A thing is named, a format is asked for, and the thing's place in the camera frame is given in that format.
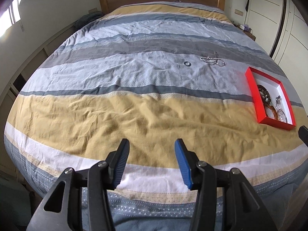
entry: wall outlet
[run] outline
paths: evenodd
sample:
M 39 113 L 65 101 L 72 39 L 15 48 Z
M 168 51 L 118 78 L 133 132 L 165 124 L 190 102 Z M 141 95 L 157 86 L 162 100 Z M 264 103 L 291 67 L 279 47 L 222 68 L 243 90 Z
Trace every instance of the wall outlet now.
M 243 15 L 244 15 L 244 12 L 242 12 L 242 11 L 240 11 L 240 10 L 238 10 L 238 9 L 235 10 L 235 13 L 236 13 L 237 15 L 240 15 L 240 16 L 243 16 Z
M 97 12 L 97 8 L 93 8 L 89 10 L 89 14 Z

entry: open box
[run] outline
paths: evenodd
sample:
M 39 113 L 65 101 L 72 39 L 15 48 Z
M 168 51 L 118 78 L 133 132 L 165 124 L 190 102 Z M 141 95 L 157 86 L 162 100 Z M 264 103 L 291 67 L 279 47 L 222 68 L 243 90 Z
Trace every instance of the open box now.
M 276 78 L 249 67 L 246 71 L 246 78 L 253 97 L 254 106 L 257 113 L 258 123 L 267 124 L 273 127 L 291 130 L 296 126 L 294 113 L 288 95 L 282 82 Z M 268 91 L 273 107 L 275 107 L 276 97 L 280 96 L 280 107 L 283 110 L 287 123 L 274 119 L 274 115 L 269 108 L 265 108 L 257 85 L 262 85 Z

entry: bedspread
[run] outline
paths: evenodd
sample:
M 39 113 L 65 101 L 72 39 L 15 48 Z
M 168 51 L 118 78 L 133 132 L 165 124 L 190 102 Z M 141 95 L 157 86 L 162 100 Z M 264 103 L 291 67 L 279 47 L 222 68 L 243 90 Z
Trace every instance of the bedspread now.
M 201 61 L 214 52 L 220 65 Z M 282 81 L 296 128 L 257 123 L 249 66 Z M 308 149 L 297 134 L 304 124 L 305 110 L 284 72 L 221 10 L 153 2 L 116 9 L 49 56 L 14 102 L 5 145 L 43 196 L 65 168 L 90 168 L 127 138 L 122 181 L 108 194 L 116 229 L 188 230 L 196 192 L 184 185 L 174 154 L 182 138 L 215 168 L 238 167 L 280 227 L 308 172 Z M 218 221 L 221 212 L 220 197 Z M 87 229 L 86 211 L 83 222 Z

